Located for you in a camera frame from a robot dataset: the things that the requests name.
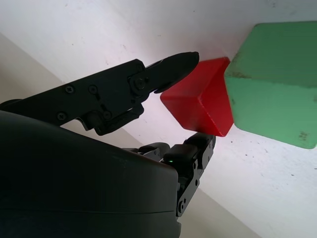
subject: screw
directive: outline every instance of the screw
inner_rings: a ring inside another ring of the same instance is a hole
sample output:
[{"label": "screw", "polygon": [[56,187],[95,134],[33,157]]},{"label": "screw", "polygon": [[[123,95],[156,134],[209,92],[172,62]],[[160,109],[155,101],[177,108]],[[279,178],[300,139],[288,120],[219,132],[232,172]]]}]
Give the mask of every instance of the screw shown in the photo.
[{"label": "screw", "polygon": [[75,92],[75,89],[74,89],[73,86],[67,85],[67,86],[65,87],[65,92],[68,93],[68,94],[72,94],[72,93]]},{"label": "screw", "polygon": [[59,112],[59,113],[57,113],[56,117],[58,120],[66,120],[67,115],[65,112]]},{"label": "screw", "polygon": [[95,85],[90,85],[88,87],[88,91],[91,93],[91,94],[97,94],[98,93],[98,88],[95,86]]},{"label": "screw", "polygon": [[106,120],[111,119],[111,112],[105,111],[104,112],[104,119],[106,119]]},{"label": "screw", "polygon": [[134,80],[134,85],[137,89],[142,90],[145,88],[145,80],[142,78],[137,78]]},{"label": "screw", "polygon": [[142,65],[140,65],[140,64],[137,65],[137,71],[138,72],[142,72],[143,71]]}]

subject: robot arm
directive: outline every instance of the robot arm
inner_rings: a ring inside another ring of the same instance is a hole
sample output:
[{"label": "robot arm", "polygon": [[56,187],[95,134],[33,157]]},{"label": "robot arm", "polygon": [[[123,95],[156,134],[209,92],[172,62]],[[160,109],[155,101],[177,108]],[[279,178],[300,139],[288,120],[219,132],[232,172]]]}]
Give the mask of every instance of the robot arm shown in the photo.
[{"label": "robot arm", "polygon": [[77,119],[98,135],[111,133],[198,61],[198,53],[181,53],[145,68],[136,59],[1,104],[0,237],[179,237],[177,217],[199,185],[215,136],[123,150],[58,126]]}]

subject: green block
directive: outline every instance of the green block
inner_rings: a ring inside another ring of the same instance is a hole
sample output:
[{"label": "green block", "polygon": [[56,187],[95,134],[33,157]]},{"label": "green block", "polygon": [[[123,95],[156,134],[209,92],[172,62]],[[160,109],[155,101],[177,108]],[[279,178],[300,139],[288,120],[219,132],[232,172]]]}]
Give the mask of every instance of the green block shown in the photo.
[{"label": "green block", "polygon": [[316,146],[317,22],[255,26],[224,76],[238,128]]}]

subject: white wall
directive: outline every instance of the white wall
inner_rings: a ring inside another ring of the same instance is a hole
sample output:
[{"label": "white wall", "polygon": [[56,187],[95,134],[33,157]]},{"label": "white wall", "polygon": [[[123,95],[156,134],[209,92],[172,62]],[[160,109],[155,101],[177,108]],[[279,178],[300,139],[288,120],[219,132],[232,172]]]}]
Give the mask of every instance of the white wall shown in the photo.
[{"label": "white wall", "polygon": [[[60,85],[62,82],[58,78],[0,34],[0,103],[23,99]],[[79,121],[71,121],[64,128],[118,147],[142,146],[124,129],[98,136],[93,130],[86,132]]]},{"label": "white wall", "polygon": [[260,238],[199,188],[178,221],[180,238]]},{"label": "white wall", "polygon": [[[316,20],[316,13],[315,0],[10,0],[0,1],[0,32],[69,82],[134,58],[150,64],[185,51],[232,58],[255,24]],[[157,95],[144,106],[124,127],[141,143],[181,143],[192,134]],[[200,186],[261,237],[313,238],[316,158],[316,149],[233,127]]]}]

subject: red block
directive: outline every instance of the red block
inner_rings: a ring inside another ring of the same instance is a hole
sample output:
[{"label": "red block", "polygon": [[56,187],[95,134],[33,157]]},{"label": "red block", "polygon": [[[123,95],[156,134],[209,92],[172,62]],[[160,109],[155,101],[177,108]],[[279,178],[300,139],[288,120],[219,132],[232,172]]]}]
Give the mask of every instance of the red block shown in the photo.
[{"label": "red block", "polygon": [[160,99],[188,130],[225,136],[233,124],[224,82],[228,58],[199,62],[186,78],[164,91]]}]

